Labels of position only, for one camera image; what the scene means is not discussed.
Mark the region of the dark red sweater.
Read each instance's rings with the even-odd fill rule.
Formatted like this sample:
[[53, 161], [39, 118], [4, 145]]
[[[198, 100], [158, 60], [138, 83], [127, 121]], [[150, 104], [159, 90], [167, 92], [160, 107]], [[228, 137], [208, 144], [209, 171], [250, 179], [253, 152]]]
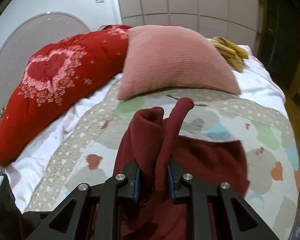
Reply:
[[124, 165], [140, 169], [138, 209], [124, 213], [120, 239], [186, 239], [186, 206], [171, 200], [167, 169], [170, 160], [208, 184], [229, 183], [243, 198], [248, 189], [247, 161], [239, 141], [209, 142], [180, 135], [194, 103], [180, 99], [170, 116], [160, 107], [135, 113], [121, 140], [113, 176]]

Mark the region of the heart patterned bedspread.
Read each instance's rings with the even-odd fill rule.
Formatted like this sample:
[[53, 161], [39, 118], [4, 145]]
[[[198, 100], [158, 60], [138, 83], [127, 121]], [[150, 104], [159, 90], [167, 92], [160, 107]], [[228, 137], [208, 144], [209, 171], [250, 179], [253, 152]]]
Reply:
[[78, 184], [100, 184], [114, 169], [121, 139], [135, 112], [155, 106], [169, 116], [180, 98], [194, 108], [180, 134], [223, 142], [239, 140], [244, 148], [250, 186], [245, 200], [279, 239], [289, 239], [299, 198], [298, 151], [290, 122], [278, 111], [209, 89], [170, 89], [128, 101], [117, 98], [114, 83], [101, 103], [77, 123], [73, 133], [52, 155], [27, 211], [54, 209]]

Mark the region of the red floral quilt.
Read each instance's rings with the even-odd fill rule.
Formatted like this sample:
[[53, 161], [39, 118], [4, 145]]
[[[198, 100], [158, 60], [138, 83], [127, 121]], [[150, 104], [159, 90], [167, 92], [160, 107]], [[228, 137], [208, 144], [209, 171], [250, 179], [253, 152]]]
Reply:
[[128, 25], [78, 34], [31, 56], [0, 122], [0, 166], [16, 161], [25, 146], [74, 103], [123, 70]]

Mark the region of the yellow folded garment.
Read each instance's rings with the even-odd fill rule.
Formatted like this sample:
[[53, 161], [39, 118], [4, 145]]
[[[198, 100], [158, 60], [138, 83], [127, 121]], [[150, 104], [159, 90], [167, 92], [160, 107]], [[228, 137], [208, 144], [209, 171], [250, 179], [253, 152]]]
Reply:
[[249, 59], [248, 53], [243, 48], [223, 37], [214, 37], [211, 43], [232, 68], [237, 72], [243, 72], [244, 59]]

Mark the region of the wooden door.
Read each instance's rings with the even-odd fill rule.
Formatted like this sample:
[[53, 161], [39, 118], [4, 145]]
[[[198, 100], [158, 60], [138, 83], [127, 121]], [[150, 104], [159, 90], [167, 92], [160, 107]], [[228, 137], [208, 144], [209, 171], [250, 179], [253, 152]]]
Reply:
[[291, 98], [300, 98], [300, 0], [263, 0], [261, 62]]

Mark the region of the round grey headboard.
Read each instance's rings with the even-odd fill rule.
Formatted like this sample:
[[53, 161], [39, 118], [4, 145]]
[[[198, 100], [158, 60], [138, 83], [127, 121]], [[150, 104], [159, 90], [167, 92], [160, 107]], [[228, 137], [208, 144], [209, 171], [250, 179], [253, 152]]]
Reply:
[[90, 28], [65, 12], [47, 12], [19, 25], [0, 48], [0, 109], [21, 81], [30, 57], [50, 43], [86, 34]]

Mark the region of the white wardrobe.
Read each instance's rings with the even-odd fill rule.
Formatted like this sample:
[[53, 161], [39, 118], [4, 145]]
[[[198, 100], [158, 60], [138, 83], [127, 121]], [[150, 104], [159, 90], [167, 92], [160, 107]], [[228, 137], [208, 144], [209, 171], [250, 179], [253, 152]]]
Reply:
[[180, 25], [206, 38], [247, 45], [254, 54], [260, 45], [260, 0], [119, 0], [119, 5], [126, 25]]

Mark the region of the pink corduroy pillow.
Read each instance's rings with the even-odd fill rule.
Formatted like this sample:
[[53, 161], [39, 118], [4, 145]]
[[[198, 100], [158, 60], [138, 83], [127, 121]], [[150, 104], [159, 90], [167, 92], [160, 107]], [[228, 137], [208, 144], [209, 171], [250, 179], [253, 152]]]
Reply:
[[129, 29], [119, 99], [167, 87], [241, 93], [232, 68], [203, 35], [173, 26]]

